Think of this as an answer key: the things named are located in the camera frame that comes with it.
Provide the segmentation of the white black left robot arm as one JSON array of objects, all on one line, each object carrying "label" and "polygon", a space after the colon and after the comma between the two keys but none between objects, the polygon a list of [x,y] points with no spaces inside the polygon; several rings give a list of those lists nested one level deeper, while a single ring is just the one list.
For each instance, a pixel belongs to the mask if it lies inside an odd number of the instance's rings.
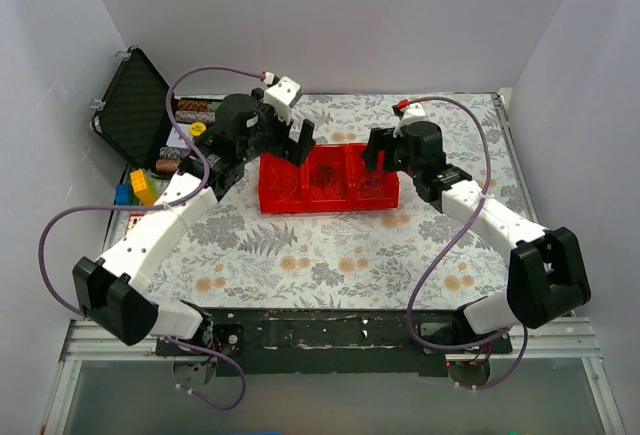
[{"label": "white black left robot arm", "polygon": [[179,301],[152,300],[152,276],[191,226],[229,192],[247,163],[271,153],[301,166],[315,145],[304,121],[290,138],[300,86],[282,78],[264,91],[223,98],[213,123],[196,137],[153,210],[97,260],[81,258],[72,275],[83,314],[128,346],[147,336],[178,338],[193,355],[213,341],[203,310]]}]

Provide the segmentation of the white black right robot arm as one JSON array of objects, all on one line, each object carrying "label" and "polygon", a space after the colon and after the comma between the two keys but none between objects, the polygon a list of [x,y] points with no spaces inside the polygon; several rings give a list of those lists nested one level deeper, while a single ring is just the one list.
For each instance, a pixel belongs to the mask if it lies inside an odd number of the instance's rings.
[{"label": "white black right robot arm", "polygon": [[456,309],[449,325],[422,337],[424,346],[475,352],[504,329],[537,329],[590,301],[577,236],[565,227],[551,230],[531,222],[489,198],[470,174],[447,162],[437,124],[374,128],[363,160],[369,169],[410,176],[423,201],[462,222],[508,268],[504,291]]}]

